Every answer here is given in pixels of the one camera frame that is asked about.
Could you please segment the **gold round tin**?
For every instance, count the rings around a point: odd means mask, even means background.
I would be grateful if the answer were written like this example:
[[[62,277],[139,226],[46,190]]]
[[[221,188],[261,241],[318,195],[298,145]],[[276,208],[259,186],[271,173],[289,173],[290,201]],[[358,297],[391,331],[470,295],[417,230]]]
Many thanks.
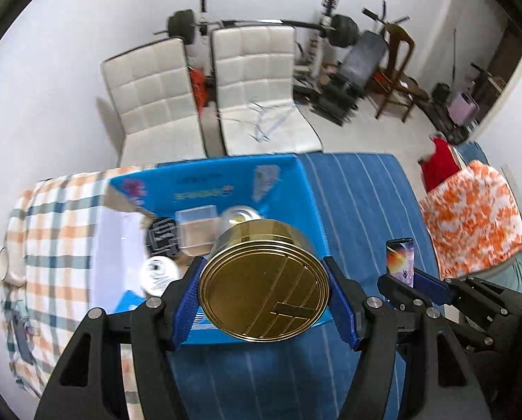
[[[329,275],[309,239],[273,219],[236,223],[222,233],[198,289],[213,326],[257,343],[303,334],[324,315],[329,298]]]

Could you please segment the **dark blue smartphone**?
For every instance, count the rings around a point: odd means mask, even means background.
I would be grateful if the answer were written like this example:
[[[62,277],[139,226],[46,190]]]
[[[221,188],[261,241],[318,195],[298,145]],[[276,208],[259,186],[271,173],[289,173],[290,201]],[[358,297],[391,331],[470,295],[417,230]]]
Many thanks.
[[[14,331],[21,359],[29,365],[34,364],[34,357],[29,347],[30,325],[28,319],[20,314],[14,316]]]

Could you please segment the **black patterned round tin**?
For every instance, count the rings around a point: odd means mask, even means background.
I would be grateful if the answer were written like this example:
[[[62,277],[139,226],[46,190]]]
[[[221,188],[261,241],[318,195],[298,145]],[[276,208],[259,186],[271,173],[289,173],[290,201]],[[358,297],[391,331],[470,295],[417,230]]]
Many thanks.
[[[180,253],[176,221],[169,217],[156,218],[146,231],[145,246],[150,257],[176,259]]]

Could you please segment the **white round labelled tin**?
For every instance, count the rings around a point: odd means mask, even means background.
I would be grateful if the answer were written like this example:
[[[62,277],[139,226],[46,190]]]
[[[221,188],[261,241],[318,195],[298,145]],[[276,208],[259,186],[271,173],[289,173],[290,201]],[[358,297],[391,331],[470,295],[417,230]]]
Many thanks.
[[[148,258],[138,273],[142,290],[152,297],[160,297],[171,282],[180,279],[177,263],[165,256]]]

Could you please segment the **blue milk carton box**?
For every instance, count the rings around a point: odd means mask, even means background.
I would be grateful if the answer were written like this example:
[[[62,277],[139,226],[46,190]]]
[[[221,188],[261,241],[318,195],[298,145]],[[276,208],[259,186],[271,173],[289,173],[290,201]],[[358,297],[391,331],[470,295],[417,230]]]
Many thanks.
[[[125,312],[159,296],[221,233],[249,218],[300,230],[329,255],[325,230],[297,155],[168,163],[105,183],[90,259],[89,305]]]

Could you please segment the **colourful small card box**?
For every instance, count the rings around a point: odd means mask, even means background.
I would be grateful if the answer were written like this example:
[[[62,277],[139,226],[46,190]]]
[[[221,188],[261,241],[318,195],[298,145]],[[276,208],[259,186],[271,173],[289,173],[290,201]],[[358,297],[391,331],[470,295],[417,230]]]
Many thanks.
[[[414,286],[414,240],[410,237],[388,240],[386,268],[388,273],[410,287]]]

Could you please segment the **white ceramic mug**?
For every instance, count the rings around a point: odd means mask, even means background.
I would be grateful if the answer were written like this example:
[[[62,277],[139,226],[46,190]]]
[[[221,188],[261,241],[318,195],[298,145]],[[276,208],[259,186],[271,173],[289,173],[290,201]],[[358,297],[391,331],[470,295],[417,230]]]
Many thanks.
[[[7,246],[0,249],[0,281],[17,287],[25,285],[26,269],[21,250]]]

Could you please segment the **right white padded chair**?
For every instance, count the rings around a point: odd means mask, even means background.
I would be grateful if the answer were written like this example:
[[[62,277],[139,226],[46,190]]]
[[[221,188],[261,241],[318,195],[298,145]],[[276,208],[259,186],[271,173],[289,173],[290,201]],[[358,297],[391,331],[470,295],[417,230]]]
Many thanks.
[[[227,155],[321,152],[321,139],[293,100],[295,32],[292,27],[217,28],[211,33],[217,116]],[[293,113],[270,136],[250,134],[249,103],[289,103]]]

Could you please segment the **plaid checkered tablecloth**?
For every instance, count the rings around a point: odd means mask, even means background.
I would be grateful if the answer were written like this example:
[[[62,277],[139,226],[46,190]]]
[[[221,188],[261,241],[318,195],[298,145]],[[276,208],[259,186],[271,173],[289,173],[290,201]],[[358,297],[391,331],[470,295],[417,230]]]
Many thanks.
[[[9,215],[5,246],[21,250],[26,283],[1,286],[2,330],[17,386],[40,398],[90,308],[92,252],[110,179],[136,167],[63,175],[25,191]],[[14,316],[30,325],[34,364],[21,359]]]

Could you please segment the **orange white floral cushion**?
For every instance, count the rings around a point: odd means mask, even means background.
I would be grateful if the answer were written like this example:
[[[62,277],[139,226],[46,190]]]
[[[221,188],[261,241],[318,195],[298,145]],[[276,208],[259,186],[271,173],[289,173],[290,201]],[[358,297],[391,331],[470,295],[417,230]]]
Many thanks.
[[[522,219],[505,177],[471,161],[420,200],[441,278],[461,278],[510,261],[522,250]]]

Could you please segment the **barbell with black plates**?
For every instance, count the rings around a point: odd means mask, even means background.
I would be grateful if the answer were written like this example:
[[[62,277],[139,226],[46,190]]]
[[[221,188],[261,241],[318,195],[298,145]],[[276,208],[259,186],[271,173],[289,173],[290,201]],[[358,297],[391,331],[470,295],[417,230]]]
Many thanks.
[[[243,27],[292,27],[312,30],[321,37],[327,39],[329,44],[336,48],[353,46],[359,38],[359,28],[349,16],[336,14],[330,22],[325,24],[309,23],[287,19],[253,19],[253,20],[221,20],[221,21],[197,21],[192,9],[183,9],[174,12],[166,20],[166,28],[157,31],[154,35],[166,34],[169,37],[179,37],[184,44],[193,44],[195,35],[199,33],[206,36],[215,28],[243,28]]]

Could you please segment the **clear acrylic cube box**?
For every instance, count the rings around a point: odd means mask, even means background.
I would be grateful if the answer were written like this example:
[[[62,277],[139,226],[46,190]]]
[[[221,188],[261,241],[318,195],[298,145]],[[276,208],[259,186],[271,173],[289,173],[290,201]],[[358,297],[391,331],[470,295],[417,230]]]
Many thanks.
[[[188,256],[208,254],[217,240],[217,207],[202,206],[176,212],[179,249]]]

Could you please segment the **white padded chair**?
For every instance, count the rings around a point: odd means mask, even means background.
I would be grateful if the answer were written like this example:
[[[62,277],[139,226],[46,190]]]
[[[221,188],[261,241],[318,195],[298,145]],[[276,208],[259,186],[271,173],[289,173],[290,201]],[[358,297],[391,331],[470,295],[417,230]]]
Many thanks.
[[[211,33],[217,116],[227,155],[321,152],[321,139],[293,100],[295,32],[292,27],[217,28]],[[293,113],[270,136],[250,134],[249,103],[289,103]]]
[[[101,73],[125,133],[122,167],[207,156],[182,39],[123,52]]]

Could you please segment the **black weight bench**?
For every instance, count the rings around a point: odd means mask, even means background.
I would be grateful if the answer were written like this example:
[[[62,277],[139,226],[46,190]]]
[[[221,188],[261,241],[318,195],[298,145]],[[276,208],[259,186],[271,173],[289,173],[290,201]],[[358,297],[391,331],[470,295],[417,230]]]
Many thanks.
[[[317,115],[342,126],[349,112],[358,108],[357,100],[365,96],[368,82],[375,74],[387,50],[387,42],[372,31],[365,31],[358,42],[329,75],[321,92],[312,101]]]

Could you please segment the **silver round tin can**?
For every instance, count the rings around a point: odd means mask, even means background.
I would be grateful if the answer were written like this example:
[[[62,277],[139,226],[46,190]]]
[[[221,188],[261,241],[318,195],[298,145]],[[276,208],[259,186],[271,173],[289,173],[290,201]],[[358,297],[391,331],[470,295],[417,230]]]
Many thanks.
[[[261,218],[261,214],[252,207],[245,205],[229,207],[219,217],[218,233],[223,234],[233,226]]]

